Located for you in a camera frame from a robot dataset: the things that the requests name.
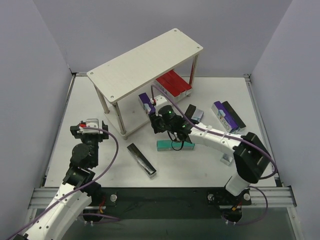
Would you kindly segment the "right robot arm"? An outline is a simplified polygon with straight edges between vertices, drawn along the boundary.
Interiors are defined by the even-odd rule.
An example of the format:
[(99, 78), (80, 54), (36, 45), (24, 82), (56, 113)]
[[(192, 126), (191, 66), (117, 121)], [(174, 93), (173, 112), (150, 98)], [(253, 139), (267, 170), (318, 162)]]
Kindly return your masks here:
[(179, 141), (203, 145), (218, 150), (235, 161), (236, 173), (227, 181), (221, 197), (233, 204), (250, 184), (273, 177), (277, 167), (258, 136), (223, 132), (185, 115), (177, 115), (171, 105), (148, 114), (154, 133), (168, 132)]

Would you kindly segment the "purple toothpaste box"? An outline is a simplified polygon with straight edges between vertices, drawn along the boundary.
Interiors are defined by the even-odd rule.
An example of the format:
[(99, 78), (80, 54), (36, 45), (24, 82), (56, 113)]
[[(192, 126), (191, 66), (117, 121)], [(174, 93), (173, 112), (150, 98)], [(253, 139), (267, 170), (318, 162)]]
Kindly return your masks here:
[(235, 134), (239, 130), (239, 126), (220, 101), (215, 101), (211, 106), (211, 110), (227, 133)]
[(149, 96), (146, 92), (143, 92), (138, 95), (138, 102), (140, 103), (141, 107), (143, 108), (144, 113), (147, 117), (149, 117), (150, 114), (154, 114), (156, 109), (152, 105)]

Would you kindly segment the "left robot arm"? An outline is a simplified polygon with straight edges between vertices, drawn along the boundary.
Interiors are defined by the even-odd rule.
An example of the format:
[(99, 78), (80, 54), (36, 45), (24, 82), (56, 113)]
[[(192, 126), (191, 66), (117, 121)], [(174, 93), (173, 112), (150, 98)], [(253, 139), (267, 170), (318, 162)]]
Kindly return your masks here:
[(10, 237), (12, 240), (60, 240), (66, 231), (91, 205), (102, 199), (101, 185), (94, 182), (93, 168), (99, 164), (99, 144), (109, 138), (109, 128), (96, 118), (71, 126), (70, 132), (81, 142), (71, 151), (69, 168), (49, 205), (34, 223)]

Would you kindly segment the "red silver toothpaste box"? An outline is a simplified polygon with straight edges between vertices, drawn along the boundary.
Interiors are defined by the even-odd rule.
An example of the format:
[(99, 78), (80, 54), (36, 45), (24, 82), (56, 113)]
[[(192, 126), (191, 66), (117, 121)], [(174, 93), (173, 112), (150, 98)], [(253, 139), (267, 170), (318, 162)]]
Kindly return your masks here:
[(167, 72), (159, 77), (158, 81), (176, 101), (185, 97), (187, 91), (191, 89), (189, 84), (174, 72)]

